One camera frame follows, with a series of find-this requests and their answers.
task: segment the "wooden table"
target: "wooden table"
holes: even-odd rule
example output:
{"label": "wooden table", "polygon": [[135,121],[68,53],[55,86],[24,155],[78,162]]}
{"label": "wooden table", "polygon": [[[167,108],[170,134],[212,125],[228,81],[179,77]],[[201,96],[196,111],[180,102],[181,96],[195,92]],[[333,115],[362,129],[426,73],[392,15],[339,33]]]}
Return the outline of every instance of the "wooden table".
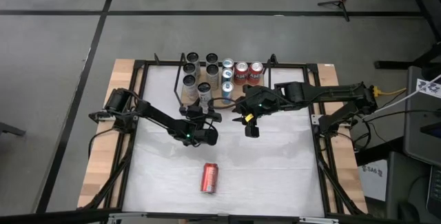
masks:
{"label": "wooden table", "polygon": [[[107,94],[105,98],[106,101],[110,95],[110,92],[114,88],[129,88],[134,62],[134,59],[117,59],[115,61],[112,76],[110,77],[109,86],[107,88]],[[318,64],[318,71],[321,86],[338,85],[337,74],[334,65]],[[137,84],[135,84],[134,87],[134,90],[136,92],[139,89],[141,72],[138,73],[137,77]],[[311,82],[314,82],[312,74],[309,75],[309,78]],[[331,114],[342,106],[342,103],[326,103],[325,110],[327,114]],[[316,113],[319,113],[318,105],[314,107],[316,109]],[[112,127],[112,124],[112,121],[100,122],[98,124],[96,132],[102,132],[104,130],[110,129]],[[349,131],[345,128],[340,128],[339,132],[350,136]],[[94,195],[107,181],[112,168],[112,161],[114,158],[117,139],[118,132],[115,131],[108,132],[95,138],[92,153],[90,155],[90,160],[88,163],[88,168],[85,172],[83,187],[79,196],[79,207],[88,204],[92,200]],[[336,163],[338,180],[341,186],[345,189],[346,193],[349,195],[352,201],[356,203],[358,208],[367,213],[365,197],[362,191],[360,177],[358,176],[358,167],[355,155],[353,153],[351,141],[346,137],[337,136],[332,138],[331,142],[332,148],[334,149],[334,160]],[[120,182],[117,181],[114,187],[114,191],[112,193],[112,207],[116,206],[116,198],[119,193],[119,184]],[[327,182],[327,189],[331,211],[336,212],[334,191],[329,182]]]}

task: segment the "white table surface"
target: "white table surface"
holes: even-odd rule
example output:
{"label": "white table surface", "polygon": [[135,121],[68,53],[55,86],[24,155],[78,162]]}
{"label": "white table surface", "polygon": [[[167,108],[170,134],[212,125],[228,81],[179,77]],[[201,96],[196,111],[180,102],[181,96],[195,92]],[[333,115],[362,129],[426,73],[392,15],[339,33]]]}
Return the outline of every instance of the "white table surface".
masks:
{"label": "white table surface", "polygon": [[[143,99],[182,119],[173,93],[176,70],[151,65]],[[304,81],[302,70],[271,70],[272,83],[288,81]],[[178,89],[181,94],[182,83]],[[220,113],[217,144],[196,148],[140,119],[123,211],[324,216],[308,109],[259,119],[257,139],[245,137],[244,126],[231,121],[237,114]],[[219,166],[215,194],[200,192],[205,163]]]}

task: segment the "tripod stand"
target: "tripod stand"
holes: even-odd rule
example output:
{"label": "tripod stand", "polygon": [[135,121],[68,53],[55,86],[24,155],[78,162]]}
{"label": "tripod stand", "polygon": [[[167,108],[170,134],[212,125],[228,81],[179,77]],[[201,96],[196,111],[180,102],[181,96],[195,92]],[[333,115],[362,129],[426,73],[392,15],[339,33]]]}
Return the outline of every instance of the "tripod stand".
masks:
{"label": "tripod stand", "polygon": [[349,16],[347,14],[346,7],[345,7],[345,1],[346,0],[326,1],[326,2],[317,3],[317,5],[318,6],[325,6],[327,4],[335,5],[335,6],[339,7],[341,10],[343,10],[343,16],[345,17],[346,21],[349,21]]}

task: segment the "soda can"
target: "soda can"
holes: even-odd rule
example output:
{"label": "soda can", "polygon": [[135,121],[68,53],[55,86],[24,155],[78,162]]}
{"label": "soda can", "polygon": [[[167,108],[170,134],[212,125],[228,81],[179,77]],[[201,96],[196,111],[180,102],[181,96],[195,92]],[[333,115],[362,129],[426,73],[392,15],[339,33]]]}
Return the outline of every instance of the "soda can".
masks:
{"label": "soda can", "polygon": [[211,85],[212,90],[219,88],[219,67],[217,65],[207,66],[207,82]]}
{"label": "soda can", "polygon": [[261,62],[253,62],[249,67],[248,73],[248,83],[258,84],[260,81],[260,76],[262,75],[263,65]]}
{"label": "soda can", "polygon": [[[234,86],[233,86],[232,82],[228,82],[228,81],[224,82],[222,84],[222,97],[231,99],[233,97],[233,89],[234,89]],[[224,104],[230,104],[231,103],[230,100],[226,100],[226,99],[223,99],[222,102]]]}
{"label": "soda can", "polygon": [[207,60],[208,65],[216,65],[218,66],[218,56],[214,53],[208,54],[205,59]]}
{"label": "soda can", "polygon": [[247,82],[248,64],[246,62],[238,62],[234,68],[234,83],[242,85]]}
{"label": "soda can", "polygon": [[222,69],[225,69],[225,68],[233,70],[234,69],[234,61],[232,59],[224,59],[222,61]]}
{"label": "soda can", "polygon": [[187,75],[183,79],[184,88],[190,100],[195,101],[199,97],[196,87],[196,78],[193,75]]}
{"label": "soda can", "polygon": [[203,82],[198,85],[199,105],[208,108],[208,101],[213,98],[212,87],[209,83]]}
{"label": "soda can", "polygon": [[225,68],[222,70],[222,83],[231,82],[233,78],[233,70]]}
{"label": "soda can", "polygon": [[199,55],[195,52],[187,54],[187,61],[196,67],[196,77],[201,75],[201,64],[199,63]]}
{"label": "soda can", "polygon": [[215,193],[218,180],[219,168],[215,163],[206,163],[202,173],[201,191],[204,193]]}
{"label": "soda can", "polygon": [[192,75],[196,77],[196,66],[193,63],[186,63],[184,65],[184,75]]}

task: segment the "gray floor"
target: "gray floor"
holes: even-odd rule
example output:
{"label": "gray floor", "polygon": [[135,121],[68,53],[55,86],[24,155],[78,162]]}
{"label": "gray floor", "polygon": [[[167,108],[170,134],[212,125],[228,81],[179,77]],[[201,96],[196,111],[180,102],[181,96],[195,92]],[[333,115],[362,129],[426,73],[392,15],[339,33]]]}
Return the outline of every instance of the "gray floor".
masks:
{"label": "gray floor", "polygon": [[[104,1],[0,0],[0,9],[100,10]],[[111,9],[328,10],[316,6],[319,1],[328,0],[113,0]],[[414,0],[348,0],[347,7],[418,10]],[[0,136],[0,215],[33,211],[97,22],[98,17],[0,16],[0,120],[28,131],[23,138]],[[266,61],[275,53],[282,62],[333,63],[340,84],[364,81],[391,91],[405,86],[406,72],[374,70],[372,62],[410,61],[432,43],[422,18],[353,17],[347,23],[342,17],[108,17],[48,209],[76,207],[87,144],[96,131],[88,113],[102,107],[115,59],[153,59],[155,52],[176,60],[181,52],[197,51]],[[402,134],[401,116],[376,123],[385,139]],[[353,136],[363,132],[358,127]],[[379,142],[373,138],[373,145]]]}

